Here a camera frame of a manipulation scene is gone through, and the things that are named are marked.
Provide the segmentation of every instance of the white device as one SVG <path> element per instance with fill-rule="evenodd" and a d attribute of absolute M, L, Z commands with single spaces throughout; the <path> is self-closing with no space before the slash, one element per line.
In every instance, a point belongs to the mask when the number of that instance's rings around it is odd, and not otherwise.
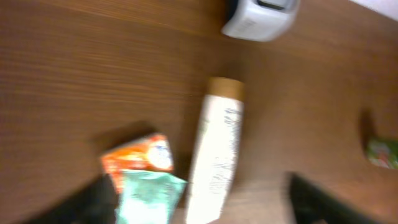
<path fill-rule="evenodd" d="M 228 22 L 222 29 L 227 36 L 270 41 L 293 23 L 300 0 L 230 0 Z"/>

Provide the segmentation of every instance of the green object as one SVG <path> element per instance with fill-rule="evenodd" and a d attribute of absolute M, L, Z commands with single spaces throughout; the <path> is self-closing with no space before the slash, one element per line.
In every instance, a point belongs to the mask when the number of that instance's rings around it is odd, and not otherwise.
<path fill-rule="evenodd" d="M 372 139 L 368 144 L 367 156 L 374 165 L 398 169 L 398 141 Z"/>
<path fill-rule="evenodd" d="M 116 224 L 167 224 L 186 181 L 166 172 L 125 170 Z"/>

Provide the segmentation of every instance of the black object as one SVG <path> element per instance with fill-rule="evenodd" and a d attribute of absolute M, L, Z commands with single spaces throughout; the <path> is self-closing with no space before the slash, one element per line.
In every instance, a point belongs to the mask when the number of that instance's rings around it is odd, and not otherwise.
<path fill-rule="evenodd" d="M 234 17 L 238 4 L 239 0 L 227 0 L 227 22 Z"/>
<path fill-rule="evenodd" d="M 276 6 L 276 5 L 274 5 L 274 4 L 271 4 L 271 3 L 266 2 L 266 1 L 264 1 L 264 0 L 257 0 L 257 4 L 260 5 L 260 6 L 263 6 L 263 7 L 268 7 L 268 8 L 270 8 L 270 9 L 276 9 L 276 10 L 279 10 L 279 11 L 285 9 L 285 7 Z"/>
<path fill-rule="evenodd" d="M 377 224 L 333 197 L 316 188 L 307 180 L 292 174 L 289 197 L 297 224 Z"/>
<path fill-rule="evenodd" d="M 25 223 L 114 223 L 117 201 L 110 178 L 101 176 L 66 201 Z"/>

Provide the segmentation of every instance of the cream tube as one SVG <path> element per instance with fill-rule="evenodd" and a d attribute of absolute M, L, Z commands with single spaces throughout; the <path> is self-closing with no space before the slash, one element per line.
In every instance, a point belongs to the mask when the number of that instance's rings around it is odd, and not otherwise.
<path fill-rule="evenodd" d="M 188 224 L 220 218 L 238 159 L 243 83 L 212 78 L 205 96 L 188 184 Z"/>

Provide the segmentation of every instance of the bottle label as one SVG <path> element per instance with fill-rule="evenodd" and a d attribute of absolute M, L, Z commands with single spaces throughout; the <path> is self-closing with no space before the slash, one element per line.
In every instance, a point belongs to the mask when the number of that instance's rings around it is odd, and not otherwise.
<path fill-rule="evenodd" d="M 187 221 L 218 219 L 231 187 L 240 138 L 243 103 L 207 95 L 190 176 Z"/>

